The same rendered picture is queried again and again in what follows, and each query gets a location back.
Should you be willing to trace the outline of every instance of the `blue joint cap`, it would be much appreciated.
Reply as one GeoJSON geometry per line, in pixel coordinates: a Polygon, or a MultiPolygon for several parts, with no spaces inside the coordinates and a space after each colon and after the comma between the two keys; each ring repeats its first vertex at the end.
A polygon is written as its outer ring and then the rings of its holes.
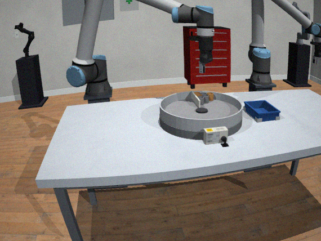
{"type": "Polygon", "coordinates": [[[93,55],[92,58],[94,60],[106,60],[106,56],[105,55],[93,55]]]}
{"type": "Polygon", "coordinates": [[[271,51],[266,48],[254,48],[253,54],[261,59],[268,59],[271,57],[271,51]]]}
{"type": "Polygon", "coordinates": [[[77,66],[71,66],[68,68],[66,77],[68,82],[74,87],[80,87],[86,84],[86,77],[82,70],[77,66]]]}
{"type": "Polygon", "coordinates": [[[311,33],[313,35],[318,35],[320,33],[321,24],[313,24],[311,27],[311,33]]]}
{"type": "Polygon", "coordinates": [[[212,7],[197,5],[196,8],[203,10],[204,12],[208,12],[209,14],[214,14],[214,10],[212,7]]]}
{"type": "Polygon", "coordinates": [[[174,23],[179,22],[179,8],[178,7],[174,7],[172,9],[172,20],[174,23]]]}

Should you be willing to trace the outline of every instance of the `white tabletop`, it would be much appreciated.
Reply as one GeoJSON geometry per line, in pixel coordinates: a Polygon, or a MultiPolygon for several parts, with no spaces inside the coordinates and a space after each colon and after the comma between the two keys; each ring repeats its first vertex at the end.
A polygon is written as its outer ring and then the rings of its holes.
{"type": "Polygon", "coordinates": [[[162,99],[68,106],[36,177],[39,188],[132,185],[215,175],[321,154],[321,96],[311,90],[227,93],[266,100],[280,120],[243,111],[229,147],[165,132],[162,99]]]}

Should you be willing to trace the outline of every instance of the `round tray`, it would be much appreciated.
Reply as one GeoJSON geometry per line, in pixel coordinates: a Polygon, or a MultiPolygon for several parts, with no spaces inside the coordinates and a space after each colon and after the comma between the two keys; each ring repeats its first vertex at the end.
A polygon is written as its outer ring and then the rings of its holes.
{"type": "Polygon", "coordinates": [[[175,93],[163,99],[160,104],[159,124],[168,133],[187,139],[202,140],[204,128],[225,126],[229,136],[242,126],[241,103],[222,93],[213,93],[213,100],[201,107],[208,109],[206,113],[197,113],[197,106],[188,99],[190,91],[175,93]]]}

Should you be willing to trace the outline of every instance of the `blue plastic tray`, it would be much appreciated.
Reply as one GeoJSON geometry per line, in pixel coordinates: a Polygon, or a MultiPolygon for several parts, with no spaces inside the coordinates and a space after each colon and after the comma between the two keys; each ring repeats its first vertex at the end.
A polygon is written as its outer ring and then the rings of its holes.
{"type": "Polygon", "coordinates": [[[274,121],[280,118],[280,112],[266,100],[245,101],[244,111],[256,122],[274,121]]]}

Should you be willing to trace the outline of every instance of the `red tool cabinet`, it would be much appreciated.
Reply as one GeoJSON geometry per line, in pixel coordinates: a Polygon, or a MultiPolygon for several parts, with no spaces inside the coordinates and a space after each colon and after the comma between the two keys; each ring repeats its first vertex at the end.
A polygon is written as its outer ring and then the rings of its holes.
{"type": "Polygon", "coordinates": [[[191,88],[195,84],[231,82],[231,32],[229,28],[214,27],[213,61],[206,64],[205,73],[199,72],[199,49],[196,26],[183,26],[184,72],[191,88]]]}

